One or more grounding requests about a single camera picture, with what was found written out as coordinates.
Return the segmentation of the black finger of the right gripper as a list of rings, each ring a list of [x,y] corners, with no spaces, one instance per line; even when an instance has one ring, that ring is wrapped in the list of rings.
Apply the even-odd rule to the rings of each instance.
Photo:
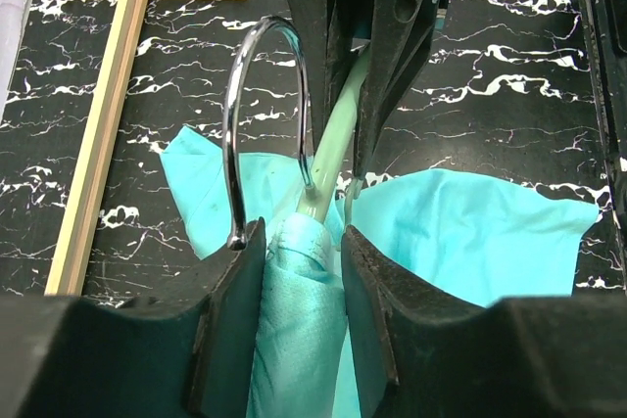
[[[340,0],[287,1],[307,64],[313,138],[319,139],[356,60],[348,20]]]
[[[383,125],[424,68],[449,0],[374,0],[370,53],[355,133],[353,174],[364,179]]]

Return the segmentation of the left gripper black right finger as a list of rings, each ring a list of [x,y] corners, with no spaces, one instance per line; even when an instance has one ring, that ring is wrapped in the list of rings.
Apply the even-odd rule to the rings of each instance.
[[[412,274],[355,228],[341,263],[364,417],[622,417],[626,301],[483,308]]]

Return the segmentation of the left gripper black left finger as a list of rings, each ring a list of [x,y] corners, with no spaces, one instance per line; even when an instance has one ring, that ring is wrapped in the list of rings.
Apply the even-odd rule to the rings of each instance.
[[[104,307],[67,296],[1,299],[5,417],[242,417],[265,264],[265,224],[150,297]]]

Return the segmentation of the teal t shirt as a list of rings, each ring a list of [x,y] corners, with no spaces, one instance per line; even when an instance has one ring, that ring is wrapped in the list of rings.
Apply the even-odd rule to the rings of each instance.
[[[161,163],[195,254],[213,254],[231,218],[220,147],[183,128]],[[240,178],[247,216],[265,221],[267,240],[247,413],[356,417],[339,254],[344,204],[334,201],[323,221],[297,213],[302,177],[285,156],[244,153]],[[598,217],[594,204],[428,169],[363,190],[351,222],[409,272],[484,307],[510,296],[569,295],[581,239]]]

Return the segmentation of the green plastic hanger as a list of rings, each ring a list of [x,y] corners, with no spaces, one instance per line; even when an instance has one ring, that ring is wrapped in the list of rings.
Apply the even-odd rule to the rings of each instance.
[[[283,96],[294,98],[297,103],[290,113],[271,110],[268,113],[254,114],[242,120],[239,118],[239,110],[241,96],[248,90],[245,80],[249,66],[256,60],[256,49],[263,37],[272,32],[282,34],[286,44],[292,50],[297,90],[294,93],[285,93]],[[314,156],[310,158],[307,154],[307,136],[308,117],[311,115],[308,105],[311,100],[302,40],[295,26],[278,16],[263,17],[257,23],[249,23],[249,30],[234,57],[222,107],[222,168],[231,210],[231,228],[226,245],[230,249],[240,251],[248,242],[238,154],[238,126],[242,122],[245,124],[256,120],[286,122],[292,119],[296,123],[297,129],[294,136],[297,142],[294,154],[304,185],[302,196],[297,204],[297,212],[319,222],[326,218],[336,194],[337,178],[357,123],[360,89],[367,73],[371,47],[365,45],[359,50],[354,50],[352,55],[353,64],[348,78],[341,87],[339,98],[323,130],[321,142]]]

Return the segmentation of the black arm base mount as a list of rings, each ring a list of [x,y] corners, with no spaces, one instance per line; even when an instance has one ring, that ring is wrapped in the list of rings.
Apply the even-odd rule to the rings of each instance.
[[[626,0],[579,0],[613,213],[626,235]]]

